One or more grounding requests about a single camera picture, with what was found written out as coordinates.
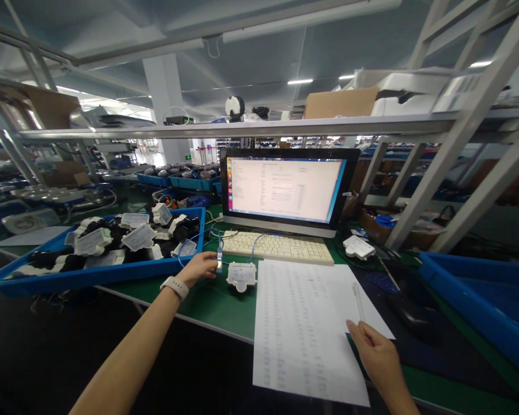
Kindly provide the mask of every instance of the white metal rack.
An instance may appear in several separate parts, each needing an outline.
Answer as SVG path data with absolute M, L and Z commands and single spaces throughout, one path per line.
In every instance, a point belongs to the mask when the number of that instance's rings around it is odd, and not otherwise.
M 23 155 L 21 142 L 74 142 L 85 152 L 83 139 L 138 139 L 138 138 L 243 138 L 243 137 L 319 137 L 324 135 L 380 135 L 379 145 L 362 185 L 360 197 L 364 200 L 383 160 L 389 142 L 410 142 L 415 147 L 410 153 L 400 176 L 390 192 L 393 203 L 421 157 L 427 143 L 440 143 L 441 148 L 431 162 L 427 173 L 413 194 L 386 245 L 397 249 L 402 245 L 415 221 L 427 206 L 446 173 L 457 160 L 468 142 L 506 143 L 510 149 L 473 193 L 469 201 L 440 235 L 431 251 L 448 252 L 491 206 L 500 193 L 519 174 L 519 109 L 490 110 L 498 94 L 519 65 L 519 0 L 506 6 L 506 0 L 464 0 L 445 14 L 448 0 L 434 0 L 420 39 L 413 52 L 409 68 L 421 67 L 431 41 L 440 33 L 468 15 L 474 8 L 485 7 L 484 20 L 473 29 L 456 69 L 472 63 L 475 51 L 486 34 L 495 26 L 514 19 L 502 41 L 495 59 L 482 74 L 471 99 L 459 112 L 420 114 L 408 116 L 354 117 L 316 120 L 266 121 L 261 123 L 186 124 L 156 126 L 138 129 L 73 129 L 13 131 L 0 128 L 0 142 L 12 160 L 31 182 L 42 177 L 30 159 Z M 502 120 L 499 131 L 485 133 L 479 126 L 486 120 Z

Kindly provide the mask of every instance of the smartwatch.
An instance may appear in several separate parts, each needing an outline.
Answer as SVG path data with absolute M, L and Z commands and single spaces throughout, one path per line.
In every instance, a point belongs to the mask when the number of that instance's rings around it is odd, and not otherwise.
M 189 294 L 189 288 L 181 280 L 177 280 L 175 277 L 169 277 L 163 284 L 160 285 L 160 291 L 165 287 L 171 288 L 179 296 L 180 300 L 183 301 Z

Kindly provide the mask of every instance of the keyboard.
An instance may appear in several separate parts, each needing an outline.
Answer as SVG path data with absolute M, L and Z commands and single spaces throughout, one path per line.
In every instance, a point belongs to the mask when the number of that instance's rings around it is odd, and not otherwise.
M 235 235 L 235 232 L 225 231 L 223 254 L 249 257 L 255 242 L 253 258 L 334 265 L 333 258 L 321 238 L 269 234 L 261 236 L 261 233 L 241 231 Z

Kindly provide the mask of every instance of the green workbench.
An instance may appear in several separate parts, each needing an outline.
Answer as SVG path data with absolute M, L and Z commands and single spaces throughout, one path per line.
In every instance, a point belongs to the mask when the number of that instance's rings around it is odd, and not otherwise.
M 128 196 L 131 202 L 149 201 L 149 196 L 137 193 L 129 188 L 117 189 L 118 195 Z M 221 212 L 220 206 L 209 209 L 214 217 Z M 104 209 L 96 212 L 99 215 L 126 212 L 126 202 L 117 209 Z M 85 216 L 78 216 L 80 221 Z M 214 224 L 221 231 L 230 229 L 230 225 Z M 0 230 L 0 240 L 7 237 Z M 345 263 L 335 252 L 331 240 L 326 245 L 333 255 L 335 263 Z M 212 238 L 206 250 L 216 251 L 217 240 Z M 12 247 L 4 250 L 16 255 L 22 255 L 35 247 Z M 241 262 L 241 256 L 224 255 L 225 262 Z M 253 259 L 256 267 L 258 260 Z M 225 279 L 227 267 L 222 275 L 215 280 L 199 282 L 190 292 L 179 308 L 178 317 L 203 327 L 229 335 L 244 342 L 253 343 L 255 325 L 255 289 L 248 289 L 244 294 L 237 294 L 230 289 Z M 109 284 L 101 289 L 114 295 L 126 298 L 137 304 L 148 305 L 154 301 L 159 292 L 160 284 L 165 276 Z M 436 293 L 432 292 L 440 303 L 444 314 L 454 325 L 471 341 L 478 352 L 496 369 L 496 371 L 510 384 L 519 395 L 519 370 L 504 358 L 499 351 L 490 345 L 467 321 L 454 309 L 448 306 Z M 452 382 L 440 376 L 433 375 L 418 369 L 403 365 L 405 379 L 412 395 L 420 403 L 426 402 L 430 406 L 445 408 L 465 414 L 519 414 L 519 402 L 487 393 L 461 383 Z

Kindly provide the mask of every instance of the monitor screen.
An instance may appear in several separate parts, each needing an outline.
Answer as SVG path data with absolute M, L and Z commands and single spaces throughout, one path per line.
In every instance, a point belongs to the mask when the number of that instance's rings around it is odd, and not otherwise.
M 227 157 L 228 210 L 328 224 L 345 165 L 342 159 Z

